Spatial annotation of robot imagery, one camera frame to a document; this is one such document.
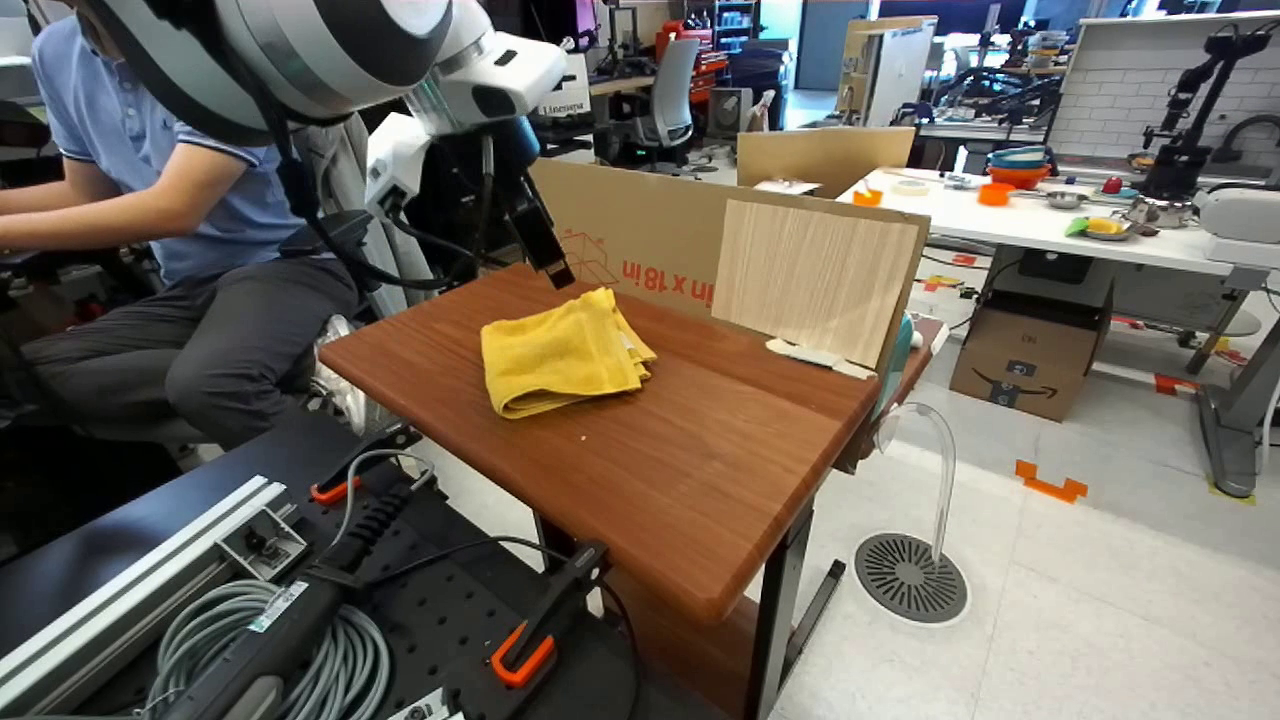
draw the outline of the gray pants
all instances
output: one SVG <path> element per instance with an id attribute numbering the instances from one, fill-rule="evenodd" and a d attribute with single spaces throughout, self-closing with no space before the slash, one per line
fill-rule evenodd
<path id="1" fill-rule="evenodd" d="M 113 306 L 25 357 L 90 434 L 232 446 L 274 426 L 330 316 L 356 306 L 343 265 L 293 254 Z"/>

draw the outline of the wire bundle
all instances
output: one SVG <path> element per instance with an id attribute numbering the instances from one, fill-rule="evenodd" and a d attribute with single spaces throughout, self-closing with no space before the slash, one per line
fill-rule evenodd
<path id="1" fill-rule="evenodd" d="M 146 716 L 157 716 L 206 669 L 212 669 L 212 660 L 230 650 L 276 595 L 285 595 L 285 588 L 265 580 L 232 580 L 190 605 L 161 635 L 157 681 L 150 687 Z M 342 607 L 338 622 L 330 622 L 323 633 L 318 660 L 293 683 L 285 716 L 367 720 L 376 716 L 389 683 L 393 650 L 383 633 L 361 607 Z"/>

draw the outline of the person's arm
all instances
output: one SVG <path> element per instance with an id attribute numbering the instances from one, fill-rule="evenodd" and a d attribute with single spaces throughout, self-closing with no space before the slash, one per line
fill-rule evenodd
<path id="1" fill-rule="evenodd" d="M 94 163 L 70 158 L 65 168 L 65 183 L 30 188 L 30 212 L 0 215 L 0 249 L 124 249 L 198 232 L 223 191 L 232 191 L 244 158 L 181 143 L 153 188 L 124 197 L 113 197 L 113 183 Z"/>

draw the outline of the chair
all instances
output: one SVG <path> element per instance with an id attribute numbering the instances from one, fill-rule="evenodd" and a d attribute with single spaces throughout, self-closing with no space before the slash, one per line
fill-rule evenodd
<path id="1" fill-rule="evenodd" d="M 650 116 L 633 116 L 608 128 L 608 150 L 605 158 L 628 163 L 628 158 L 658 158 L 673 150 L 684 158 L 684 148 L 693 141 L 693 107 L 687 107 L 687 86 L 693 86 L 693 67 L 701 38 L 676 38 L 663 48 L 663 61 L 658 63 L 653 78 L 653 107 Z"/>

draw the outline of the blue shirt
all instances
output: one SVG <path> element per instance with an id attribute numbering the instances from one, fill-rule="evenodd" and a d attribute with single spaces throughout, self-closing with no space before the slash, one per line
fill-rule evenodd
<path id="1" fill-rule="evenodd" d="M 38 35 L 34 67 L 51 143 L 70 158 L 102 168 L 122 191 L 153 188 L 178 143 L 201 143 L 250 163 L 191 237 L 153 241 L 165 284 L 201 284 L 244 265 L 276 259 L 279 245 L 302 227 L 276 175 L 276 148 L 238 148 L 190 128 L 127 63 L 94 48 L 78 14 Z"/>

